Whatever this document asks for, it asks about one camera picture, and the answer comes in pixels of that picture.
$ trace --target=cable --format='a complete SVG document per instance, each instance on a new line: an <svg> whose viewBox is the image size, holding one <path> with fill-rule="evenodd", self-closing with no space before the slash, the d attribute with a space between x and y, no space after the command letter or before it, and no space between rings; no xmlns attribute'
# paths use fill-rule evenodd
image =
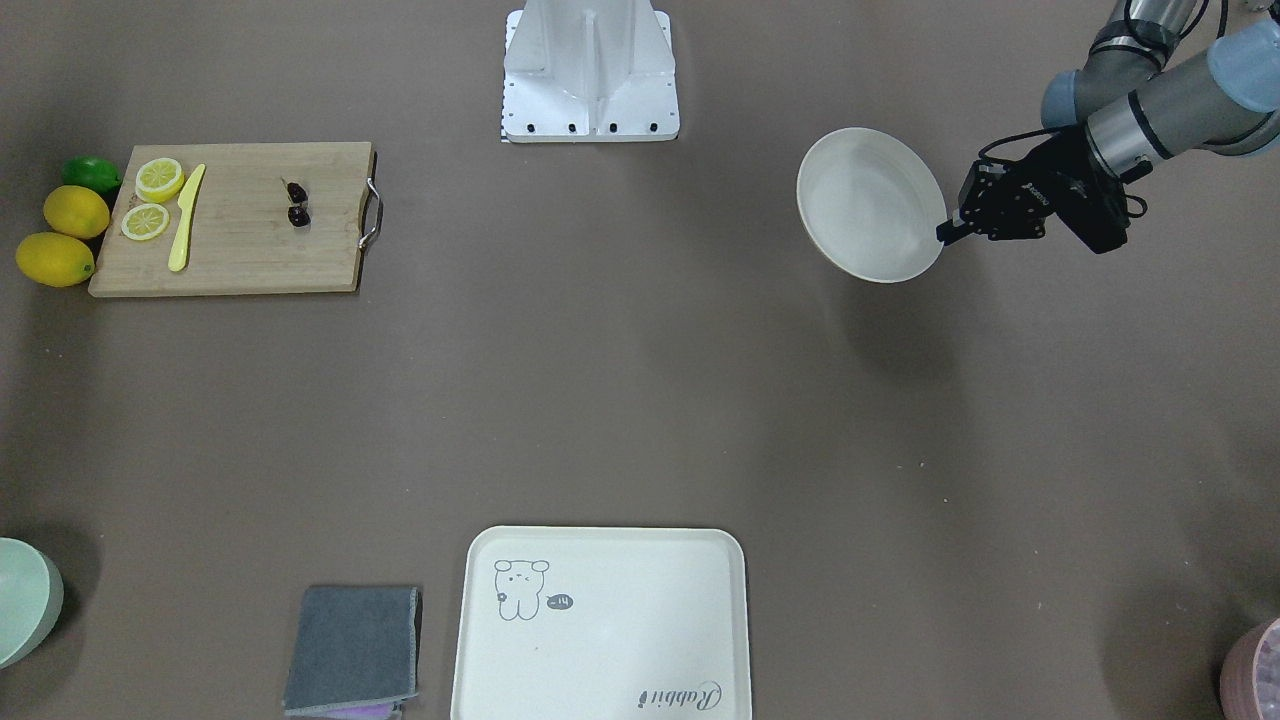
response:
<svg viewBox="0 0 1280 720"><path fill-rule="evenodd" d="M987 160L988 163L1004 163L1006 165L1011 165L1016 160L1006 160L1004 158L992 158L991 155L987 155L987 152L991 151L995 147L1000 147L1001 145L1009 145L1010 142L1018 142L1019 140L1027 140L1029 137L1039 137L1042 135L1053 135L1053 133L1069 129L1071 127L1074 127L1074 126L1059 126L1059 127L1055 127L1055 128L1037 129L1037 131L1032 131L1032 132L1024 132L1024 133L1020 133L1020 135L1011 135L1009 137L1002 137L1002 138L992 142L991 145L983 147L982 150L979 150L978 151L978 159L979 160Z"/></svg>
<svg viewBox="0 0 1280 720"><path fill-rule="evenodd" d="M1196 18L1190 22L1190 24L1188 24L1181 32L1178 33L1178 40L1187 40L1190 36L1190 33L1196 31L1196 27L1199 24L1199 22L1204 18L1204 13L1207 10L1208 10L1208 0L1202 0L1201 9L1196 13ZM1226 13L1226 0L1222 0L1222 13ZM1158 53L1169 51L1167 47L1156 47L1153 45L1148 45L1147 41L1143 40L1140 35L1138 35L1138 28L1137 26L1133 24L1133 22L1134 22L1133 0L1124 0L1124 28L1125 32L1129 33L1129 37L1132 37L1134 42L1142 45L1147 50L1156 50ZM1219 24L1219 33L1220 33L1219 37L1222 37L1222 33L1225 33L1224 29L1225 27L1226 22L1221 20Z"/></svg>
<svg viewBox="0 0 1280 720"><path fill-rule="evenodd" d="M1198 26L1199 22L1202 19L1204 19L1204 12L1206 10L1208 10L1208 0L1204 0L1203 3L1201 3L1201 9L1199 9L1198 13L1196 13L1196 19L1192 20L1192 24L1187 26L1187 29L1184 29L1183 32L1178 33L1178 38L1179 40L1187 40L1188 37L1190 37L1192 32L1194 32L1194 29L1196 29L1196 26Z"/></svg>
<svg viewBox="0 0 1280 720"><path fill-rule="evenodd" d="M1226 35L1226 0L1222 0L1222 12L1217 17L1217 36L1222 37Z"/></svg>
<svg viewBox="0 0 1280 720"><path fill-rule="evenodd" d="M1138 204L1138 208L1140 208L1140 210L1138 210L1137 213L1134 213L1134 211L1129 210L1129 208L1126 206L1124 209L1124 214L1125 215L1129 215L1129 218L1137 220L1138 218L1140 218L1140 217L1143 217L1143 215L1147 214L1147 210L1149 209L1149 206L1147 205L1146 200L1143 200L1142 197L1138 197L1137 195L1129 195L1128 192L1125 193L1124 197L1125 197L1125 200L1133 200L1134 202Z"/></svg>

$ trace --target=metal handle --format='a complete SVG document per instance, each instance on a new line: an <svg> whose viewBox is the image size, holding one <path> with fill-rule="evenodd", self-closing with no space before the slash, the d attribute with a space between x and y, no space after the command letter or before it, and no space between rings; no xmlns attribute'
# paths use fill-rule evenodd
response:
<svg viewBox="0 0 1280 720"><path fill-rule="evenodd" d="M356 242L356 249L360 251L367 249L369 243L378 238L378 233L383 232L383 196L378 192L378 188L374 187L374 178L365 178L365 184L369 186L369 191L372 193L372 197L378 200L378 213L374 215L374 227L362 234L360 241ZM365 200L365 214L369 214L367 199Z"/></svg>

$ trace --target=folded towel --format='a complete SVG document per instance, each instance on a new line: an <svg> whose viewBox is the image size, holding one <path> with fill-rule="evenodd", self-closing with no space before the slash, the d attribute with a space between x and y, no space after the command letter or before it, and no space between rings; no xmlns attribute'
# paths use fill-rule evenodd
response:
<svg viewBox="0 0 1280 720"><path fill-rule="evenodd" d="M284 714L397 715L417 694L417 588L312 587L302 596Z"/></svg>

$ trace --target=yellow knife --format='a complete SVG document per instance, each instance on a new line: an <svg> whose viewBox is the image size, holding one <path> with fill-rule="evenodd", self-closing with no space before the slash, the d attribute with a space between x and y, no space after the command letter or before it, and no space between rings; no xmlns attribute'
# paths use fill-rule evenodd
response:
<svg viewBox="0 0 1280 720"><path fill-rule="evenodd" d="M182 219L178 220L178 234L173 238L173 249L169 250L169 269L177 273L187 266L187 249L191 247L191 215L196 210L196 193L200 192L200 181L205 177L205 164L196 165L191 170L191 177L182 186L178 193L178 209L182 210Z"/></svg>

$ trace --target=green bowl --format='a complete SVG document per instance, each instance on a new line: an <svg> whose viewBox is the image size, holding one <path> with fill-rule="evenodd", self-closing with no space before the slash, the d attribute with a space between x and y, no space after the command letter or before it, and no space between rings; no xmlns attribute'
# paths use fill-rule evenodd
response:
<svg viewBox="0 0 1280 720"><path fill-rule="evenodd" d="M0 538L0 667L22 660L54 629L63 610L63 578L29 544Z"/></svg>

